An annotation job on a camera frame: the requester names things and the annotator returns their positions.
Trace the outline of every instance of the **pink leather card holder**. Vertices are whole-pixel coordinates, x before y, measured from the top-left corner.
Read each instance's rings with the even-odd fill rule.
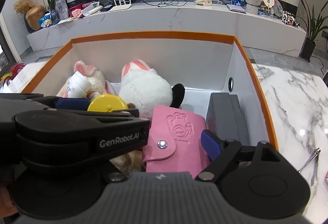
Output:
[[[143,148],[146,171],[154,173],[185,172],[196,177],[209,165],[200,136],[205,119],[192,112],[156,106],[149,130],[148,144]]]

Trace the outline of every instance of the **metal snap button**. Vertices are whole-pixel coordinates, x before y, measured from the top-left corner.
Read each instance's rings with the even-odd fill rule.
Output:
[[[158,145],[158,147],[159,147],[160,149],[165,149],[165,148],[167,148],[167,142],[164,141],[164,140],[160,140],[160,141],[158,141],[157,145]]]

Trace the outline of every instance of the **electrical outlet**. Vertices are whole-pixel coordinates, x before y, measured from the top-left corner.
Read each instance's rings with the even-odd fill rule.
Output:
[[[321,37],[325,38],[328,40],[328,32],[322,31]]]

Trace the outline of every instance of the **human hand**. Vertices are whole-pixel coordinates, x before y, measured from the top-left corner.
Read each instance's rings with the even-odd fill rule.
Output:
[[[11,216],[17,213],[17,208],[13,205],[7,188],[0,185],[0,218]]]

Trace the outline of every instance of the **gray tile floor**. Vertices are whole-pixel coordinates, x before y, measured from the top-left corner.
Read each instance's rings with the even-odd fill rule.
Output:
[[[295,58],[255,48],[244,47],[244,49],[251,62],[256,64],[269,65],[296,70],[300,72],[306,72],[318,75],[320,77],[323,76],[320,70],[322,68],[322,64],[324,66],[324,68],[322,69],[323,72],[325,73],[328,70],[328,60],[314,54],[313,57],[311,57],[311,62],[308,63],[301,57]],[[22,63],[28,64],[36,61],[46,61],[50,59],[58,50],[60,50],[60,47],[31,52],[22,59]]]

